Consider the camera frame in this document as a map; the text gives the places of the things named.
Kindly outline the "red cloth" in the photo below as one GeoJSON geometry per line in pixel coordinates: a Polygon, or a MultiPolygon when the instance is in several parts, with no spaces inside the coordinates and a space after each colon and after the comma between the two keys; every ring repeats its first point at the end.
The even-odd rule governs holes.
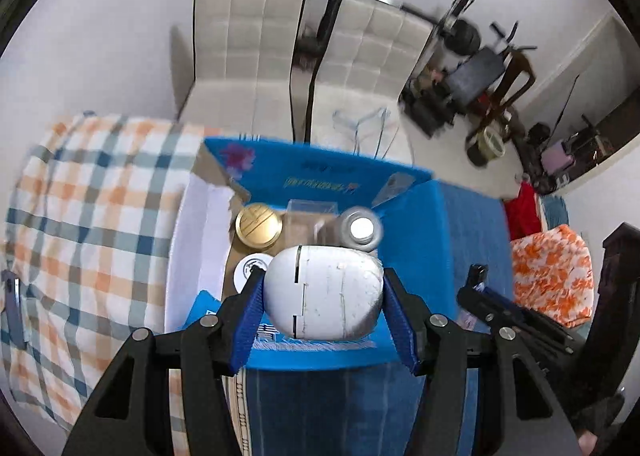
{"type": "Polygon", "coordinates": [[[536,198],[533,185],[523,181],[518,190],[518,196],[502,202],[511,240],[542,231],[536,198]]]}

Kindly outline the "plaid orange blue cloth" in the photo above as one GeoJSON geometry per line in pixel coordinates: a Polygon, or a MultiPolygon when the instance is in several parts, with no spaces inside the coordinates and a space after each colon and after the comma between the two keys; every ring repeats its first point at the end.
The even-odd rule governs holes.
{"type": "Polygon", "coordinates": [[[65,119],[30,149],[2,222],[24,341],[1,334],[12,398],[70,432],[130,332],[162,332],[169,247],[200,124],[65,119]]]}

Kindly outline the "blue striped table cloth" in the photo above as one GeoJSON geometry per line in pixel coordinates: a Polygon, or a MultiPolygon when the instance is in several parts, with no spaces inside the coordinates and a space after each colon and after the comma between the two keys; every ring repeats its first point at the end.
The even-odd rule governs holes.
{"type": "MultiPolygon", "coordinates": [[[[410,198],[425,211],[427,239],[401,241],[410,260],[427,262],[424,280],[405,288],[430,309],[480,332],[456,302],[473,264],[489,268],[487,285],[513,296],[508,224],[500,200],[431,180],[410,198]]],[[[420,403],[424,380],[399,361],[379,320],[352,342],[306,342],[262,319],[246,369],[250,454],[400,455],[420,403]]]]}

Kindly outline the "pink box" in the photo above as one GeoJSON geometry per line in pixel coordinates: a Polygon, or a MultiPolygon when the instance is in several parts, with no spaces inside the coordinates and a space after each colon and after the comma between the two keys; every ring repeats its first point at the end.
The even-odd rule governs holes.
{"type": "Polygon", "coordinates": [[[575,162],[575,158],[571,153],[567,153],[564,143],[559,141],[547,147],[540,154],[540,161],[544,167],[544,171],[547,172],[549,176],[552,176],[552,174],[571,167],[575,162]]]}

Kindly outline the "white round cap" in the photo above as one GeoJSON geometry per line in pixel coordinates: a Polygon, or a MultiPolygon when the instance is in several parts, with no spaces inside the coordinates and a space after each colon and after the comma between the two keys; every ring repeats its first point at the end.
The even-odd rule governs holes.
{"type": "Polygon", "coordinates": [[[246,285],[250,274],[252,274],[253,268],[260,268],[262,271],[267,271],[273,256],[270,254],[262,254],[261,252],[254,252],[254,254],[248,254],[236,265],[233,271],[233,285],[234,289],[240,294],[246,285]]]}

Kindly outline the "wicker waste basket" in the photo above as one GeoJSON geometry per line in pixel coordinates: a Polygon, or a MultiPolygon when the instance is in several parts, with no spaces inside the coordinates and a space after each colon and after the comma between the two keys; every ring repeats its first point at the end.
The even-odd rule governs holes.
{"type": "Polygon", "coordinates": [[[466,156],[475,167],[484,168],[491,161],[504,156],[504,146],[501,135],[491,127],[478,130],[465,141],[466,156]]]}

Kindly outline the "gold round tin lid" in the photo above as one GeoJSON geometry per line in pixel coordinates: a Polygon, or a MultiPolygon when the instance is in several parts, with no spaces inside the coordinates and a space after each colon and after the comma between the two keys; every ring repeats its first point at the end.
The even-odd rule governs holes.
{"type": "Polygon", "coordinates": [[[280,238],[283,230],[279,213],[266,204],[250,204],[243,207],[235,218],[235,234],[248,248],[266,250],[280,238]]]}

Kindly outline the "blue milk carton box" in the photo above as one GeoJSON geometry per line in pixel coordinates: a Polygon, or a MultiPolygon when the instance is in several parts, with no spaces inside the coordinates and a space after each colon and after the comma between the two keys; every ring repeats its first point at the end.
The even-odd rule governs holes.
{"type": "Polygon", "coordinates": [[[268,140],[206,138],[189,174],[172,235],[165,329],[219,309],[234,268],[232,223],[244,204],[288,210],[296,202],[352,207],[382,221],[376,248],[402,286],[453,316],[454,276],[445,199],[431,172],[384,160],[268,140]]]}

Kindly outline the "black weight bench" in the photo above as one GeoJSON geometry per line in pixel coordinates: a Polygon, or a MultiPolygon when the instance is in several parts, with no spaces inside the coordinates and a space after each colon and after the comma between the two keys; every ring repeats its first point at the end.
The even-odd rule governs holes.
{"type": "Polygon", "coordinates": [[[474,0],[454,0],[438,20],[400,100],[406,115],[428,136],[469,108],[482,108],[482,130],[488,127],[536,82],[527,54],[536,46],[514,43],[518,25],[505,32],[490,25],[497,43],[484,46],[477,26],[463,17],[474,0]]]}

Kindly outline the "white tufted chair right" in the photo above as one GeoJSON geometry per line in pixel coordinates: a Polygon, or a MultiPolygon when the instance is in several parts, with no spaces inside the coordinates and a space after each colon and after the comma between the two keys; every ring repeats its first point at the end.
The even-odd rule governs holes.
{"type": "Polygon", "coordinates": [[[400,96],[433,25],[380,0],[338,0],[312,73],[305,142],[412,164],[400,96]]]}

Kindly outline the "white tufted chair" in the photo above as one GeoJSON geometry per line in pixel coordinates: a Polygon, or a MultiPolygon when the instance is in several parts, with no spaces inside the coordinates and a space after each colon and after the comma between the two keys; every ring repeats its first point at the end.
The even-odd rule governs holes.
{"type": "Polygon", "coordinates": [[[188,124],[294,140],[291,72],[305,0],[194,0],[188,124]]]}
{"type": "Polygon", "coordinates": [[[338,0],[312,73],[305,142],[412,164],[400,96],[433,25],[380,0],[338,0]]]}

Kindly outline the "white tufted chair left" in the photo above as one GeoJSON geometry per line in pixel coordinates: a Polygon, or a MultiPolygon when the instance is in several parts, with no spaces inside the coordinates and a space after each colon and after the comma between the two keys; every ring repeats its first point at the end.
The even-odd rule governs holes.
{"type": "Polygon", "coordinates": [[[194,0],[188,124],[294,140],[291,72],[305,0],[194,0]]]}

